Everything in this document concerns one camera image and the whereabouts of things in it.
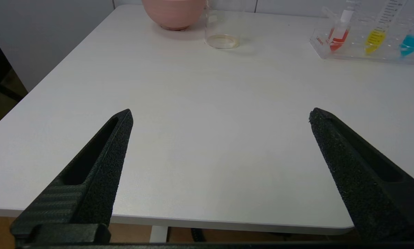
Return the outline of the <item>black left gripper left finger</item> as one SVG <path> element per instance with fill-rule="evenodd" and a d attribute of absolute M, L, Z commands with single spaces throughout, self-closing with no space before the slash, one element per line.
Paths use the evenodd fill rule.
<path fill-rule="evenodd" d="M 14 220 L 16 243 L 108 243 L 114 200 L 134 120 L 113 115 Z"/>

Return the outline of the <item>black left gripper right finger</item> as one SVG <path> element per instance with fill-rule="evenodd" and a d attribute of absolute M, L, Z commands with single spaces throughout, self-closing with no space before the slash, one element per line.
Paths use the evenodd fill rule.
<path fill-rule="evenodd" d="M 414 178 L 330 112 L 309 123 L 352 222 L 366 241 L 414 241 Z"/>

